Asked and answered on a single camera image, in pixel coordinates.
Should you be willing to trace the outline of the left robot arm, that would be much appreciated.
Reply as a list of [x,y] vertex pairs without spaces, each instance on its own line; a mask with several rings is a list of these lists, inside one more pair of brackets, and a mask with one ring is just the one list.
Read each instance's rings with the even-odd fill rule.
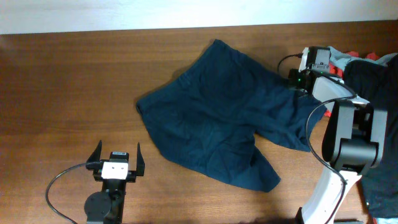
[[86,169],[93,172],[95,181],[102,183],[99,192],[91,194],[84,205],[87,223],[121,224],[123,222],[126,185],[144,176],[145,162],[141,147],[137,146],[136,168],[129,168],[129,154],[114,151],[109,159],[101,159],[102,142],[86,161]]

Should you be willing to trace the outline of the dark teal shorts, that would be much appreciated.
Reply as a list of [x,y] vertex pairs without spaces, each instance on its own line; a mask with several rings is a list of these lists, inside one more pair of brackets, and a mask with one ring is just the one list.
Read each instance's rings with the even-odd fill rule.
[[167,160],[263,192],[280,177],[256,147],[255,135],[306,152],[306,136],[326,111],[221,40],[173,82],[138,100],[136,108]]

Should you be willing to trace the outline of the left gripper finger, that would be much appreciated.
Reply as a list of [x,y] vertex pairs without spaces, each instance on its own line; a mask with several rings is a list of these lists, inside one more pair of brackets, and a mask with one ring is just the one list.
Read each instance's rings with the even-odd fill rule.
[[101,150],[102,150],[102,140],[99,141],[96,149],[92,152],[91,156],[86,161],[86,169],[88,170],[98,170],[101,168]]
[[136,158],[136,169],[131,171],[131,175],[134,177],[142,177],[145,172],[145,162],[141,153],[141,145],[137,143],[137,158]]

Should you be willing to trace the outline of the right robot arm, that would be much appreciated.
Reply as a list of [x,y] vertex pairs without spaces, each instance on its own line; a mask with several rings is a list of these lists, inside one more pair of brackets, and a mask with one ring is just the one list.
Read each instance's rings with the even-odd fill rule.
[[295,222],[334,223],[349,190],[382,159],[387,111],[373,107],[330,73],[330,48],[306,47],[298,56],[301,63],[289,72],[289,85],[319,100],[331,117],[322,155],[315,156],[324,166],[321,177]]

